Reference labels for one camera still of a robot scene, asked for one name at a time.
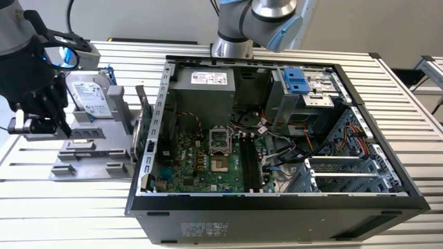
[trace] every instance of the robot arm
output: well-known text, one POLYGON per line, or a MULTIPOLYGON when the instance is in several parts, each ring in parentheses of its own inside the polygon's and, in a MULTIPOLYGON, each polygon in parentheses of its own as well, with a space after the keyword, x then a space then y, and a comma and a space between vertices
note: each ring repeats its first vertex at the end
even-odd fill
POLYGON ((68 105, 64 74, 79 66, 97 66, 100 55, 73 33, 49 30, 35 10, 23 11, 17 0, 0 0, 0 95, 5 97, 16 118, 11 134, 71 136, 63 108, 68 105), (64 47, 76 64, 60 67, 51 63, 45 48, 64 47))
POLYGON ((214 57, 252 59, 252 42, 274 52, 288 48, 303 18, 296 0, 220 0, 214 57))

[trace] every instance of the white sticker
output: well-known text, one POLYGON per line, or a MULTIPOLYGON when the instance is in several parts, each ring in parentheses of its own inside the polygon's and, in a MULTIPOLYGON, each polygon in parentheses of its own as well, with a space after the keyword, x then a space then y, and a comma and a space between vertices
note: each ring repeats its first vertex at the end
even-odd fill
POLYGON ((310 83, 311 88, 322 88, 320 83, 310 83))
POLYGON ((262 126, 262 128, 258 130, 260 134, 268 131, 268 128, 266 126, 262 126))
POLYGON ((109 106, 100 85, 95 82, 72 82, 72 86, 84 111, 97 118, 109 117, 109 106))
POLYGON ((260 119, 260 123, 264 125, 268 121, 266 120, 266 118, 260 119))
POLYGON ((191 84, 227 85, 227 73, 194 72, 191 84))

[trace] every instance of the slotted metal surface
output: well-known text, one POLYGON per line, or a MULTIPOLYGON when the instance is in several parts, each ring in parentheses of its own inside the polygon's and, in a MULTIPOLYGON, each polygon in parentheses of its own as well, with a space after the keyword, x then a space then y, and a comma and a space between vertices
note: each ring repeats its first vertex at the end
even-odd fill
MULTIPOLYGON (((167 54, 208 56, 208 46, 95 42, 100 66, 116 70, 124 99, 140 108, 135 85, 144 85, 155 103, 167 54)), ((255 58, 295 62, 338 63, 370 107, 382 132, 426 196, 432 210, 363 243, 334 244, 335 248, 443 248, 443 146, 436 128, 415 97, 366 53, 255 50, 255 58)), ((0 150, 1 248, 148 248, 136 220, 124 217, 130 179, 112 182, 49 182, 51 164, 63 142, 27 142, 11 136, 0 150)), ((328 248, 331 244, 231 244, 206 247, 328 248)))

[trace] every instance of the green circuit board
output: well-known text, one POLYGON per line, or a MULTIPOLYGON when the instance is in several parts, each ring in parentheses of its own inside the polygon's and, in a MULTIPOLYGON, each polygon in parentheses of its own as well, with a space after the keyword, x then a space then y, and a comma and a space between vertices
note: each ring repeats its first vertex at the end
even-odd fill
MULTIPOLYGON (((243 171, 242 171, 242 153, 238 138, 232 138, 232 149, 230 156, 211 156, 208 133, 200 139, 195 134, 180 133, 178 140, 178 156, 174 162, 172 177, 163 187, 166 192, 226 192, 242 193, 243 187, 243 171), (218 169, 214 161, 219 159, 224 161, 224 166, 218 169)), ((258 157, 266 153, 264 138, 255 139, 255 147, 258 157)), ((263 192, 274 192, 272 176, 270 183, 263 186, 263 192)))

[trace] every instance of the blue plastic clip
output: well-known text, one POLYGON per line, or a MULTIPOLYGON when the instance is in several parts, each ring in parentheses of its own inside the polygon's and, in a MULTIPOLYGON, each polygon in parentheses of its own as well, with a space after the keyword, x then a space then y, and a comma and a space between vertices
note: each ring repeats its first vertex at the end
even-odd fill
POLYGON ((283 71, 284 80, 290 85, 290 93, 308 94, 311 88, 304 79, 303 71, 299 68, 286 68, 283 71))

